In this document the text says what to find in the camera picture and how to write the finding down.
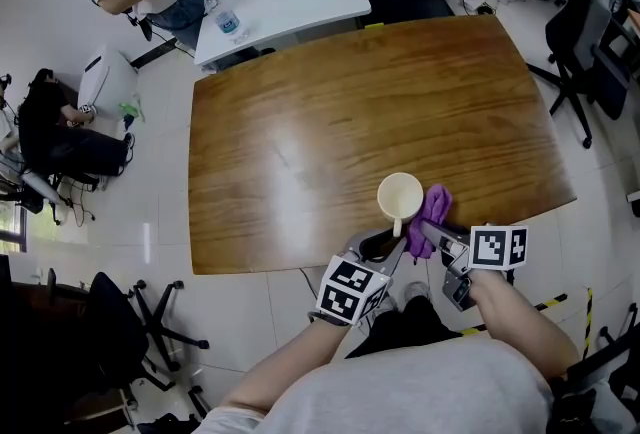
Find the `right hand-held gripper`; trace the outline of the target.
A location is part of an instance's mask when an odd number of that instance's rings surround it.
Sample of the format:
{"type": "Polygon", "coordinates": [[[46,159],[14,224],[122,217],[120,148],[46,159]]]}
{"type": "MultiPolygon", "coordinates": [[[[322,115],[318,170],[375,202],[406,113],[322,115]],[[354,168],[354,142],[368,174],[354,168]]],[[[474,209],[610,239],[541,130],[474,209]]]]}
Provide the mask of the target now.
{"type": "Polygon", "coordinates": [[[431,255],[438,250],[452,259],[446,265],[442,291],[460,312],[475,305],[469,295],[472,270],[510,272],[527,261],[529,227],[526,225],[473,226],[469,232],[458,226],[425,220],[420,222],[420,232],[424,237],[421,255],[431,255]]]}

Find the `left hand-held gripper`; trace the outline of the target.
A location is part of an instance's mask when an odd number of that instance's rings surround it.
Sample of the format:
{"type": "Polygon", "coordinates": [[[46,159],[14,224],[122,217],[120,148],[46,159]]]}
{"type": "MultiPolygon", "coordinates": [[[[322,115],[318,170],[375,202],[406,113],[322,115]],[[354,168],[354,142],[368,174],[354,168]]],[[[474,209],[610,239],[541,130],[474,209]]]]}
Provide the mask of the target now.
{"type": "Polygon", "coordinates": [[[389,240],[388,229],[352,236],[334,255],[321,280],[316,311],[338,323],[355,325],[376,309],[405,253],[406,238],[389,240]],[[366,260],[363,256],[373,256],[366,260]]]}

